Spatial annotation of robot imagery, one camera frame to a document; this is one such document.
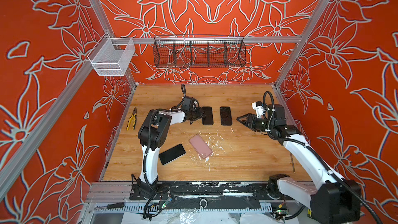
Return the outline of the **black phone case with holes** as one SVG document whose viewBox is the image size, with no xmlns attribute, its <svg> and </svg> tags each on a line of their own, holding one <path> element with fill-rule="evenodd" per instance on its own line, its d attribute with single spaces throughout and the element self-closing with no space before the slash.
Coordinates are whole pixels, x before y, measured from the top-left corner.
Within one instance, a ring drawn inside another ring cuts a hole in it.
<svg viewBox="0 0 398 224">
<path fill-rule="evenodd" d="M 214 118 L 213 118 L 212 107 L 203 106 L 202 110 L 203 110 L 202 124 L 203 125 L 213 125 Z"/>
</svg>

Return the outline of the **pink phone case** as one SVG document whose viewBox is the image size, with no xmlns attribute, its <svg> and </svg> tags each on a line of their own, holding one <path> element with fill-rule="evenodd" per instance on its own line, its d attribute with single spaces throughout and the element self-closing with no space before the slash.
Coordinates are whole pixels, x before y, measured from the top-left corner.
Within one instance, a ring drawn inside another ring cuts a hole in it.
<svg viewBox="0 0 398 224">
<path fill-rule="evenodd" d="M 189 143 L 202 159 L 206 159 L 207 157 L 211 156 L 212 149 L 207 145 L 200 135 L 197 134 L 189 139 Z"/>
</svg>

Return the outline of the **black phone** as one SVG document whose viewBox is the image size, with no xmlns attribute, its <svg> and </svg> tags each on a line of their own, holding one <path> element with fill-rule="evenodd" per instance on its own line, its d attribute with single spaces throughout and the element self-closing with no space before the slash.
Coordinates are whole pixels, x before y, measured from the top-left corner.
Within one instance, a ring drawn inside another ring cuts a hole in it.
<svg viewBox="0 0 398 224">
<path fill-rule="evenodd" d="M 166 164 L 171 163 L 172 161 L 184 156 L 186 151 L 182 144 L 178 144 L 162 153 L 159 154 L 159 160 L 161 164 L 164 166 Z"/>
</svg>

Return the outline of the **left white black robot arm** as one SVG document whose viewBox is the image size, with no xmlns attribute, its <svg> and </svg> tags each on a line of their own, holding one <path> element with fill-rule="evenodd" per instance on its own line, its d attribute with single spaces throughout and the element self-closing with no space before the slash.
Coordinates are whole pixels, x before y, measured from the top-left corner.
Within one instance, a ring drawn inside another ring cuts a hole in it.
<svg viewBox="0 0 398 224">
<path fill-rule="evenodd" d="M 203 117 L 203 110 L 198 100 L 186 95 L 184 84 L 181 85 L 181 91 L 183 93 L 181 102 L 170 109 L 151 110 L 138 132 L 143 159 L 142 171 L 136 181 L 139 192 L 145 198 L 168 192 L 157 189 L 159 178 L 157 167 L 160 148 L 166 141 L 170 126 L 184 122 L 193 124 Z"/>
</svg>

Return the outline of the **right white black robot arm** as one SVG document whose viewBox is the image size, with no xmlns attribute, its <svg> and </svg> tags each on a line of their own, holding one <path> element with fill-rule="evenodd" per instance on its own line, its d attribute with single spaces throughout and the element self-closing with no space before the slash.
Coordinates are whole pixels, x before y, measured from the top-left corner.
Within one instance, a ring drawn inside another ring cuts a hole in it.
<svg viewBox="0 0 398 224">
<path fill-rule="evenodd" d="M 360 219 L 361 207 L 365 207 L 376 223 L 382 221 L 362 198 L 361 187 L 354 180 L 347 180 L 329 166 L 311 147 L 295 125 L 289 125 L 285 109 L 276 104 L 271 92 L 265 100 L 252 104 L 255 114 L 237 117 L 237 121 L 254 132 L 267 135 L 288 150 L 310 176 L 314 186 L 306 186 L 286 174 L 272 175 L 268 179 L 267 195 L 278 200 L 288 196 L 308 209 L 310 218 L 320 224 L 344 224 Z"/>
</svg>

